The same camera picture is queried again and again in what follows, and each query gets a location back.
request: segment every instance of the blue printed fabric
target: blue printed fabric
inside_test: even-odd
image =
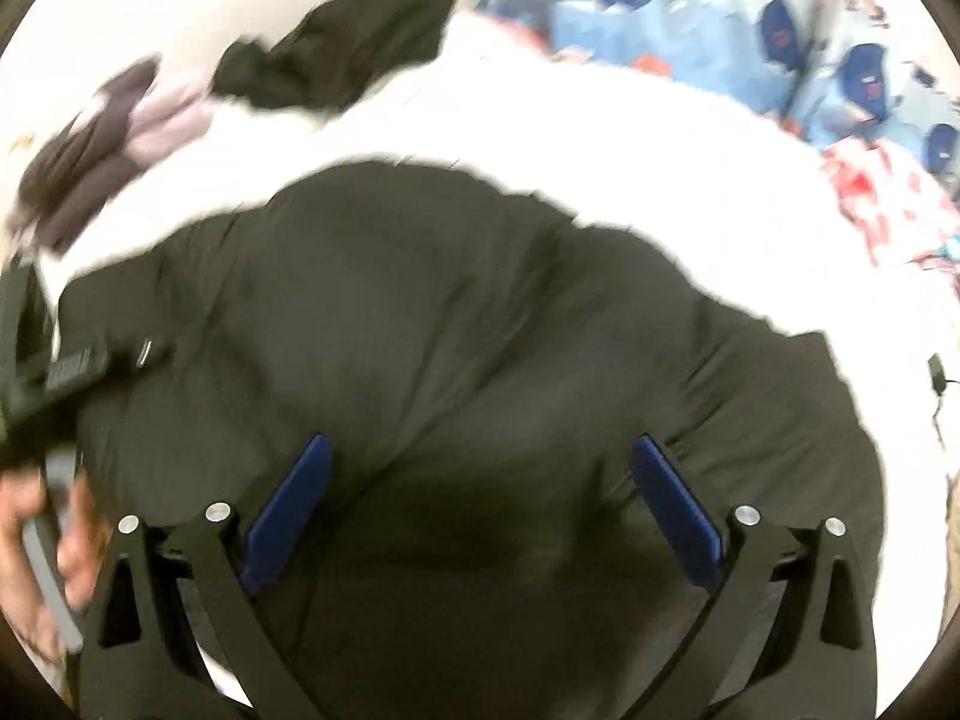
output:
[[[549,34],[554,50],[645,67],[782,113],[805,66],[810,0],[481,0]]]
[[[898,50],[882,8],[841,0],[829,37],[789,111],[790,127],[826,149],[850,136],[903,146],[954,194],[956,100],[923,66]]]

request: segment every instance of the clothing pile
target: clothing pile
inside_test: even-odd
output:
[[[333,167],[81,277],[59,321],[64,354],[171,349],[80,409],[114,518],[182,522],[329,438],[328,494],[253,600],[344,720],[629,707],[704,602],[618,484],[642,433],[775,522],[841,517],[877,579],[880,467],[822,336],[462,172]]]
[[[257,108],[341,112],[388,71],[437,56],[453,0],[331,0],[272,50],[230,46],[212,81],[159,79],[136,62],[45,143],[23,173],[6,228],[18,247],[63,254],[131,181],[208,131],[218,97]]]

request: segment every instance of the purple clothing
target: purple clothing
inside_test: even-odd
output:
[[[197,76],[157,81],[157,58],[107,81],[89,105],[32,159],[6,225],[24,241],[63,254],[104,204],[141,172],[210,128]]]

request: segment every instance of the black clothing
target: black clothing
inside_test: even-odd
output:
[[[877,579],[880,468],[822,336],[462,172],[320,172],[83,276],[59,319],[65,350],[176,340],[80,414],[114,517],[193,517],[330,438],[323,509],[256,603],[342,720],[635,700],[704,600],[645,507],[610,495],[644,432],[731,504],[841,517]]]
[[[275,47],[230,46],[213,94],[249,98],[256,108],[299,105],[344,110],[376,79],[437,57],[453,0],[331,0]]]

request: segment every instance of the red patterned fabric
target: red patterned fabric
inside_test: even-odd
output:
[[[944,189],[892,141],[846,138],[824,152],[824,172],[876,266],[928,258],[960,231]]]

